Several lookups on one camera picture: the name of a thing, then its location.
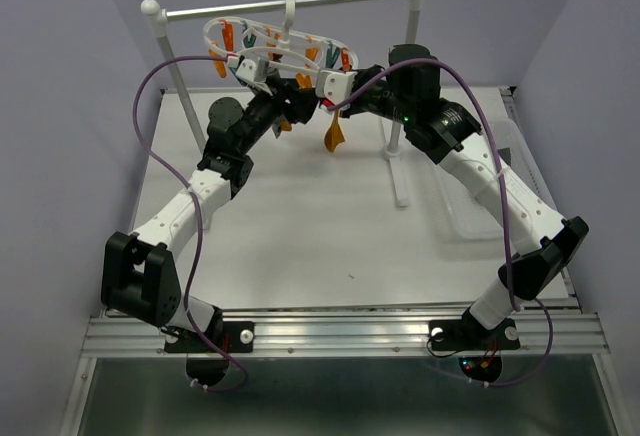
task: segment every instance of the clear plastic container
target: clear plastic container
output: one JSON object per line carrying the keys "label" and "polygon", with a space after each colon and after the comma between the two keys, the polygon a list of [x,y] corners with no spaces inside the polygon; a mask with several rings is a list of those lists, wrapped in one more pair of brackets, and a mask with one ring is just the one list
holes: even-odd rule
{"label": "clear plastic container", "polygon": [[[534,193],[546,200],[542,175],[516,123],[510,119],[498,119],[490,120],[489,124],[502,159]],[[500,225],[462,183],[446,171],[436,171],[436,175],[452,226],[461,238],[486,240],[502,237]]]}

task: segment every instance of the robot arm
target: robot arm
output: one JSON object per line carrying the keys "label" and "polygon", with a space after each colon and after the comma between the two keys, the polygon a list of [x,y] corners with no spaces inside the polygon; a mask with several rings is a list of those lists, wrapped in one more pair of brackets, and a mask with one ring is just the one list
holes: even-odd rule
{"label": "robot arm", "polygon": [[[243,109],[233,98],[216,101],[209,110],[208,141],[202,160],[189,181],[153,218],[131,234],[116,232],[105,248],[101,299],[106,306],[158,328],[193,331],[185,314],[184,291],[177,258],[197,230],[192,192],[209,221],[242,189],[253,162],[253,145],[282,118],[306,123],[318,99],[299,91],[295,80],[269,78],[272,94],[259,92]],[[209,339],[221,335],[222,312],[189,296],[189,310]]]}
{"label": "robot arm", "polygon": [[[419,45],[396,46],[389,63],[435,59]],[[377,66],[358,72],[354,90],[377,75]],[[502,225],[502,198],[495,164],[480,124],[460,104],[440,98],[439,68],[408,66],[387,75],[365,91],[344,117],[368,111],[403,123],[407,139],[431,161],[462,183]],[[510,242],[513,257],[513,293],[516,302],[533,300],[571,261],[589,228],[580,218],[566,220],[547,206],[501,160],[507,191]],[[482,349],[499,337],[513,312],[506,266],[498,278],[463,314],[461,320],[439,321],[442,334],[434,350]],[[501,344],[509,348],[509,342]]]}

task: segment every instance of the teal clothespin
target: teal clothespin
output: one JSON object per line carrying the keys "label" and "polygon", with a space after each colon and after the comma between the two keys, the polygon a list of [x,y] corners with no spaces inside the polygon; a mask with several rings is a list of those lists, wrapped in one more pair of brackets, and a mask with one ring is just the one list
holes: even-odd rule
{"label": "teal clothespin", "polygon": [[340,48],[333,47],[333,43],[329,41],[329,47],[327,48],[327,57],[325,61],[325,67],[333,68],[340,57]]}
{"label": "teal clothespin", "polygon": [[[243,21],[242,32],[244,33],[247,29],[249,29],[249,25],[246,21]],[[256,35],[251,34],[249,36],[245,36],[244,38],[242,38],[242,43],[244,44],[245,48],[253,48],[253,46],[256,44]]]}

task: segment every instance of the white table surface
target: white table surface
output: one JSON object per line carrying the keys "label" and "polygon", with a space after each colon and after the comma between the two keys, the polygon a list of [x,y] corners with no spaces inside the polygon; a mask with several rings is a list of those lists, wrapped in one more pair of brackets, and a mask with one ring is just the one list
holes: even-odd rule
{"label": "white table surface", "polygon": [[[489,118],[506,118],[498,88],[474,89]],[[206,128],[211,103],[243,90],[195,92]],[[471,109],[462,91],[443,97]],[[401,139],[411,204],[394,205],[389,166],[380,156],[380,118],[341,123],[347,142],[334,154],[323,145],[330,117],[318,111],[306,125],[276,140],[266,134],[250,151],[255,166],[246,186],[213,218],[192,294],[224,309],[353,307],[466,303],[496,277],[500,240],[456,237],[434,171],[440,169]],[[190,175],[200,156],[176,94],[162,101],[153,149]],[[149,161],[135,225],[150,219],[180,189]],[[182,284],[195,237],[177,260]],[[543,291],[566,298],[561,278]]]}

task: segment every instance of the white metal rod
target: white metal rod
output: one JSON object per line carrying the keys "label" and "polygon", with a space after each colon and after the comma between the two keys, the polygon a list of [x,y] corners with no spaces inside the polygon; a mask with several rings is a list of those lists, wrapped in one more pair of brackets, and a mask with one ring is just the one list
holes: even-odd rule
{"label": "white metal rod", "polygon": [[[327,4],[355,3],[358,1],[374,0],[296,0],[296,8],[309,8]],[[167,11],[167,21],[183,21],[195,18],[211,18],[220,16],[233,16],[237,14],[256,14],[278,11],[285,8],[285,0],[264,1],[261,3],[234,4],[231,6],[217,6],[214,8],[185,9],[182,11]]]}
{"label": "white metal rod", "polygon": [[[416,42],[418,34],[418,24],[420,23],[420,10],[422,9],[423,0],[411,0],[409,5],[409,19],[407,21],[407,32],[405,33],[404,42],[413,44]],[[387,145],[387,154],[397,154],[400,142],[400,131],[402,123],[394,121],[391,126],[391,135],[389,136],[389,144]]]}
{"label": "white metal rod", "polygon": [[[409,21],[407,21],[407,33],[404,38],[405,43],[415,43],[416,35],[418,34],[418,23],[420,22],[420,10],[409,11]],[[387,151],[389,153],[396,153],[398,151],[398,145],[400,143],[400,131],[402,130],[402,123],[394,121],[391,126],[391,136],[389,136],[389,144]]]}
{"label": "white metal rod", "polygon": [[[171,43],[169,42],[169,38],[166,34],[164,36],[157,37],[156,40],[158,41],[158,46],[160,47],[160,51],[162,51],[162,56],[164,57],[165,61],[175,58],[173,49],[171,48]],[[180,104],[182,104],[182,107],[184,108],[184,114],[187,116],[187,122],[189,123],[191,132],[196,139],[198,149],[202,153],[204,152],[206,140],[204,137],[204,133],[202,132],[202,126],[200,126],[200,121],[198,121],[196,110],[193,108],[193,103],[191,102],[189,91],[187,91],[187,86],[184,84],[184,79],[182,78],[180,68],[178,68],[177,64],[170,64],[169,73],[171,74],[173,84],[176,85],[176,91],[178,92],[178,97],[180,98]]]}

